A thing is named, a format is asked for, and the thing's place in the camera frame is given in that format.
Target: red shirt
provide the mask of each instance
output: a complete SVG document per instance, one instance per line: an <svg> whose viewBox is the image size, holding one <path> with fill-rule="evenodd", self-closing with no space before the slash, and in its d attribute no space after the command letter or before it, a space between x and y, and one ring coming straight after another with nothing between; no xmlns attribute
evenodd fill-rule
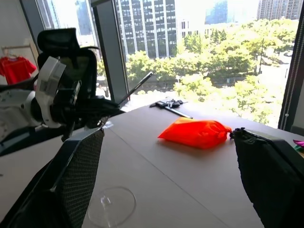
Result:
<svg viewBox="0 0 304 228"><path fill-rule="evenodd" d="M0 59L0 75L5 76L8 85L29 79L35 70L35 65L24 57Z"/></svg>

